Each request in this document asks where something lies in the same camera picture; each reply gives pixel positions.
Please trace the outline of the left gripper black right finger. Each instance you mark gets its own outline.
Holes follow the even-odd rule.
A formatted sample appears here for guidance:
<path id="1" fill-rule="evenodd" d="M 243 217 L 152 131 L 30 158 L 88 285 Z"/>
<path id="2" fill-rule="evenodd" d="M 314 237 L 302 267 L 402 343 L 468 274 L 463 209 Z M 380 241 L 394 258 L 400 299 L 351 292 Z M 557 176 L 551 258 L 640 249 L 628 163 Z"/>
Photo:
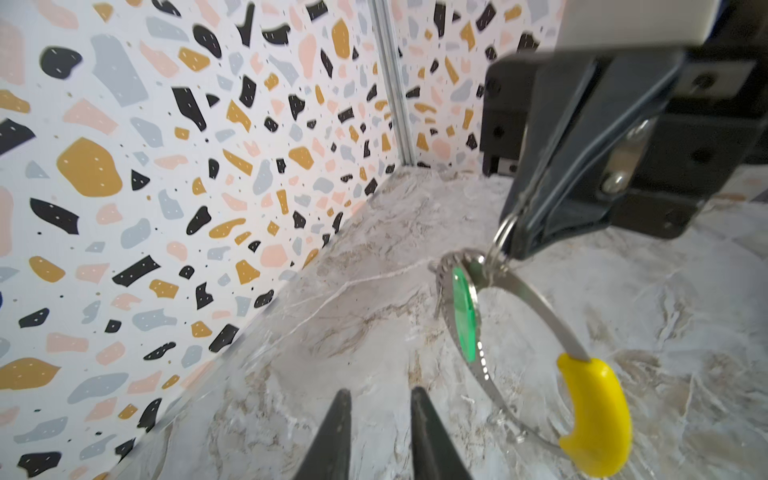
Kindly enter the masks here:
<path id="1" fill-rule="evenodd" d="M 414 478 L 470 480 L 472 476 L 421 386 L 411 391 L 410 412 Z"/>

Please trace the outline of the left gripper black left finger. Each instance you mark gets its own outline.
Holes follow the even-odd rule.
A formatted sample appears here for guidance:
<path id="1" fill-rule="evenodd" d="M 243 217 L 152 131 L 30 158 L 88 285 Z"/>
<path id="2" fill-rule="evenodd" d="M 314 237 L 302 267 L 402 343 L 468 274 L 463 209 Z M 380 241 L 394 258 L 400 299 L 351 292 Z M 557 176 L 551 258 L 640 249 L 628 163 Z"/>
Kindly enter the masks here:
<path id="1" fill-rule="evenodd" d="M 351 430 L 351 392 L 340 389 L 293 479 L 347 480 L 351 459 Z"/>

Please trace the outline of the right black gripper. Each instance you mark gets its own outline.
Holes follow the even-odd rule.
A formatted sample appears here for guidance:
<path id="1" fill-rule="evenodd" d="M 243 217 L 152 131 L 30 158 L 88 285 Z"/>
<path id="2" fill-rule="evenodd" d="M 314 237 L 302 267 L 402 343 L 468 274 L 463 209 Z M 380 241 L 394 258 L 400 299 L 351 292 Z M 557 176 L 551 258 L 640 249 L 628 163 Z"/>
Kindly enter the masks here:
<path id="1" fill-rule="evenodd" d="M 480 148 L 514 182 L 511 258 L 610 226 L 676 238 L 766 161 L 767 5 L 719 2 L 700 45 L 546 52 L 525 34 L 490 63 Z"/>

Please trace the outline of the green capped key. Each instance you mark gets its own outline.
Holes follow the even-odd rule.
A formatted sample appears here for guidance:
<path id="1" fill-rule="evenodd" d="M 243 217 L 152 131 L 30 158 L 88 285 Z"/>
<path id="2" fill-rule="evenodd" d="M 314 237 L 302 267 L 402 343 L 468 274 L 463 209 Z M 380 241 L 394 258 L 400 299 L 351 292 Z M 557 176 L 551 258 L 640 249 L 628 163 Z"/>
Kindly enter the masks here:
<path id="1" fill-rule="evenodd" d="M 478 307 L 477 293 L 464 266 L 452 269 L 454 323 L 462 356 L 469 364 L 477 358 Z"/>

